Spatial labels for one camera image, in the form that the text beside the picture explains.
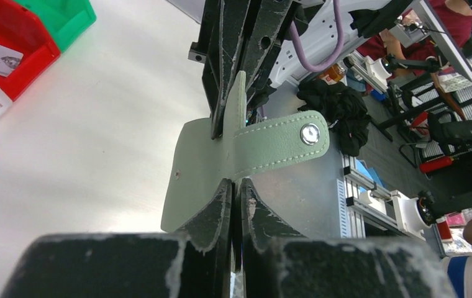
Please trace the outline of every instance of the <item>black chair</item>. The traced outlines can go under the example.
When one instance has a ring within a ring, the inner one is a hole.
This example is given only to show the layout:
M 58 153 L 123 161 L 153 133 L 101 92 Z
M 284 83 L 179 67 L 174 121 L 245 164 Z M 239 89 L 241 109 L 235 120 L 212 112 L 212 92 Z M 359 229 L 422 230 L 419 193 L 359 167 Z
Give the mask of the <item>black chair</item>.
M 430 132 L 430 140 L 426 142 L 407 143 L 399 147 L 399 153 L 408 161 L 410 165 L 417 168 L 417 147 L 416 145 L 428 144 L 436 141 L 443 152 L 429 158 L 429 160 L 441 157 L 452 156 L 468 151 L 472 148 L 472 120 L 457 121 L 454 114 L 450 113 L 451 121 L 447 123 L 439 122 L 439 116 L 433 113 L 428 114 L 428 127 L 409 127 L 411 129 L 427 129 Z M 413 161 L 403 152 L 405 147 L 412 148 Z

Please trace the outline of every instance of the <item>tabletop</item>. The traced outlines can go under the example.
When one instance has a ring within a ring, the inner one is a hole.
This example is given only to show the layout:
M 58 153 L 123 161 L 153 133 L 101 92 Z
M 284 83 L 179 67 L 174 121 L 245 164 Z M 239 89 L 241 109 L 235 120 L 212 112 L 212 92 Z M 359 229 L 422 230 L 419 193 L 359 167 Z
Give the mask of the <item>tabletop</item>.
M 160 231 L 179 132 L 209 116 L 195 21 L 91 2 L 96 23 L 0 119 L 0 292 L 41 235 Z

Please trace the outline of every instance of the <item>red shirt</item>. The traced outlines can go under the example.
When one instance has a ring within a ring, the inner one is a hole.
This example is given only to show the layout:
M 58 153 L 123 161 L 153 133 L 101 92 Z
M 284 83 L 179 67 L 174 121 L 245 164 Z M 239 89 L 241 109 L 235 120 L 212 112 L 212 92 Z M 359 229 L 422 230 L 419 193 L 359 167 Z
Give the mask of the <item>red shirt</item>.
M 445 0 L 429 0 L 430 5 L 435 10 L 439 19 L 445 25 L 454 41 L 462 47 L 469 39 L 472 31 L 472 16 L 464 16 L 447 7 Z M 357 48 L 363 56 L 370 56 L 377 60 L 387 55 L 384 42 L 379 35 L 371 37 L 363 45 Z M 402 48 L 404 57 L 408 60 L 426 60 L 430 56 L 436 56 L 433 45 L 427 42 L 425 45 L 415 43 L 407 48 Z M 420 75 L 423 71 L 414 71 L 415 75 Z

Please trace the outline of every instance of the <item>red cylinder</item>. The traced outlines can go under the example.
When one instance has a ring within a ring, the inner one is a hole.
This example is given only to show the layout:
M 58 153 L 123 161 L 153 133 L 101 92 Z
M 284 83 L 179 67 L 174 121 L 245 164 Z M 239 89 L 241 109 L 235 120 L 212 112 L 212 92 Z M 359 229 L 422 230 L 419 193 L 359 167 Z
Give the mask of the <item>red cylinder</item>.
M 436 160 L 430 160 L 419 165 L 421 172 L 428 174 L 429 172 L 435 171 L 436 169 L 446 168 L 453 164 L 453 158 L 449 156 L 443 156 L 437 158 Z

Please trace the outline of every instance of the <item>small hole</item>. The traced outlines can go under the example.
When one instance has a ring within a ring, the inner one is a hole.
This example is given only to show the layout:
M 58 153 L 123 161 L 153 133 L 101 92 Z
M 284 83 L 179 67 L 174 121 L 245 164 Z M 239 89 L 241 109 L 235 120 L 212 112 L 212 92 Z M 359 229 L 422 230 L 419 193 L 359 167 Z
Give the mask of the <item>small hole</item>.
M 261 49 L 265 50 L 269 48 L 270 45 L 271 45 L 271 39 L 267 36 L 262 37 L 262 39 L 260 40 Z

